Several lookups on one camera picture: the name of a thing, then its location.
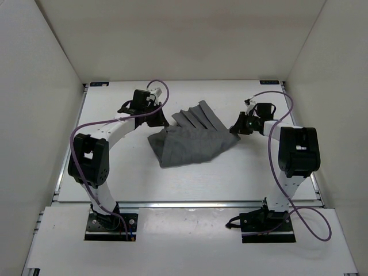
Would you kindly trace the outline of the grey pleated skirt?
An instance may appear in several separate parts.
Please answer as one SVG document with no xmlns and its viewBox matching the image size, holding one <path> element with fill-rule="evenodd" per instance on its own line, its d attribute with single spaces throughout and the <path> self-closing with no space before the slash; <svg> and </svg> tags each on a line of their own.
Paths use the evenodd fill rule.
<svg viewBox="0 0 368 276">
<path fill-rule="evenodd" d="M 175 125 L 148 137 L 161 168 L 210 162 L 240 141 L 204 100 L 172 118 Z"/>
</svg>

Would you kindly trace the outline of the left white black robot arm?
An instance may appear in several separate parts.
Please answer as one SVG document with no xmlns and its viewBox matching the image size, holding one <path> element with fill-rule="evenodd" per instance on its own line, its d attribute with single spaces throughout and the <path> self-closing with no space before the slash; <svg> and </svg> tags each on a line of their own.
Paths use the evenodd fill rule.
<svg viewBox="0 0 368 276">
<path fill-rule="evenodd" d="M 162 111 L 163 103 L 159 100 L 161 94 L 159 87 L 137 89 L 132 100 L 122 104 L 112 119 L 98 122 L 99 128 L 95 132 L 83 134 L 76 129 L 71 135 L 68 174 L 85 189 L 95 219 L 109 232 L 126 226 L 107 183 L 110 150 L 142 124 L 168 126 Z"/>
</svg>

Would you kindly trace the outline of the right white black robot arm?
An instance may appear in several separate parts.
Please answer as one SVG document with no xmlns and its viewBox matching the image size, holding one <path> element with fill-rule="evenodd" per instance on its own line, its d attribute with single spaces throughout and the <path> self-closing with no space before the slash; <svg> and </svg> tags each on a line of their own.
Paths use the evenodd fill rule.
<svg viewBox="0 0 368 276">
<path fill-rule="evenodd" d="M 271 156 L 271 142 L 278 142 L 279 176 L 276 187 L 264 198 L 262 207 L 245 214 L 244 226 L 250 231 L 265 232 L 287 220 L 291 199 L 303 181 L 320 167 L 320 151 L 315 128 L 284 124 L 274 119 L 276 107 L 272 103 L 246 100 L 247 110 L 241 112 L 232 134 L 250 135 L 258 132 L 268 138 L 267 152 Z"/>
</svg>

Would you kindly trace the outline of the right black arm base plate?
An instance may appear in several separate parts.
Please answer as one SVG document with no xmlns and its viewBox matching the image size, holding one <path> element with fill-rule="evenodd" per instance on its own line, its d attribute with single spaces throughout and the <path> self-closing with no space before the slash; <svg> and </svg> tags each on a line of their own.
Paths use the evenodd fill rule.
<svg viewBox="0 0 368 276">
<path fill-rule="evenodd" d="M 261 213 L 240 214 L 240 229 L 243 244 L 295 243 L 291 219 L 262 220 Z"/>
</svg>

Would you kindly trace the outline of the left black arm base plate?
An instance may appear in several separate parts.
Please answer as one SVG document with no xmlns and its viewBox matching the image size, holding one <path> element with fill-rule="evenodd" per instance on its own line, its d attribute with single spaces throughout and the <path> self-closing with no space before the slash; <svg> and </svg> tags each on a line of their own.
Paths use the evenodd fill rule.
<svg viewBox="0 0 368 276">
<path fill-rule="evenodd" d="M 135 242 L 137 236 L 138 213 L 122 213 L 126 228 L 121 220 L 114 217 L 113 222 L 103 222 L 101 218 L 89 211 L 85 228 L 85 241 Z"/>
</svg>

